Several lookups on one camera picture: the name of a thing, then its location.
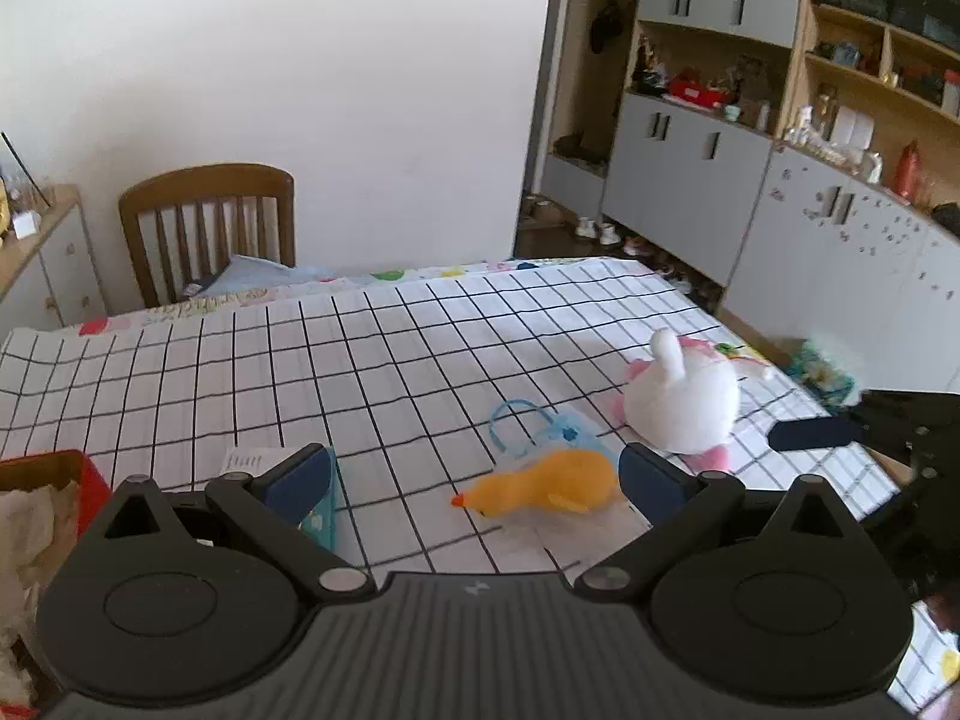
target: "white plush toy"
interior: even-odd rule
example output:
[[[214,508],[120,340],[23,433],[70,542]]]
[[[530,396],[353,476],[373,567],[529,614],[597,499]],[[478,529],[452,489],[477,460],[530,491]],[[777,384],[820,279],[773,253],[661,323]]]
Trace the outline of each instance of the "white plush toy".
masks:
[[[666,328],[651,341],[654,359],[638,360],[628,379],[618,415],[642,439],[683,456],[690,469],[728,470],[726,442],[740,409],[741,376],[766,379],[766,362],[728,357],[709,341],[677,337]]]

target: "checkered tablecloth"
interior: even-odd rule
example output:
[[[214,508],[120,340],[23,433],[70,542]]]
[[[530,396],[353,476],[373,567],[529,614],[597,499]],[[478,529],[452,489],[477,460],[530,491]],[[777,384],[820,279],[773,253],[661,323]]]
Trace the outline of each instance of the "checkered tablecloth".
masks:
[[[339,458],[338,552],[376,581],[395,570],[569,573],[563,544],[518,541],[450,498],[500,459],[486,424],[504,399],[579,410],[616,451],[637,440],[611,401],[659,327],[742,346],[664,279],[611,259],[376,285],[88,338],[17,330],[0,352],[0,457],[83,448],[112,485],[148,473],[165,490],[195,490],[235,445],[323,442]],[[820,413],[779,372],[742,382],[733,471],[778,490],[822,474],[862,517],[894,491],[865,452],[767,445],[774,420]],[[522,442],[537,419],[520,413],[498,429]],[[918,610],[894,686],[906,706],[942,685],[946,647]]]

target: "red bottle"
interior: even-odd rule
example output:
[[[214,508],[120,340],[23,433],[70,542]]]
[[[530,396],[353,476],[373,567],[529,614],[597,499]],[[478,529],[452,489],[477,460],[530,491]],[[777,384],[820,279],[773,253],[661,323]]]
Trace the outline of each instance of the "red bottle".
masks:
[[[896,165],[894,191],[904,199],[913,201],[920,184],[920,144],[916,141],[904,148],[899,164]]]

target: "plush toy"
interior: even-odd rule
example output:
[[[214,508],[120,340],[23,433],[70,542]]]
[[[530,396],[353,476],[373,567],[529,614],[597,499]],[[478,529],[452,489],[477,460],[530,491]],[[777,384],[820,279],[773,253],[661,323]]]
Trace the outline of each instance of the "plush toy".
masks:
[[[725,355],[709,341],[678,338],[667,328],[654,333],[654,359],[628,368],[629,383],[616,417],[649,445],[683,457],[690,469],[727,470],[726,442],[740,408],[740,376],[765,379],[766,362]]]
[[[483,517],[502,517],[523,507],[587,514],[620,489],[616,468],[591,449],[551,452],[534,466],[478,480],[451,503]]]

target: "white wall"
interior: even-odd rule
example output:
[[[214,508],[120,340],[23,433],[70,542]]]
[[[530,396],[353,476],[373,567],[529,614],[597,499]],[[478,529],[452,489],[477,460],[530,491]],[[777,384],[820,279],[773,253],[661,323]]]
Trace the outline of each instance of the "white wall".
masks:
[[[80,186],[114,311],[116,210],[210,162],[296,180],[299,264],[510,253],[547,0],[0,0],[0,128]]]

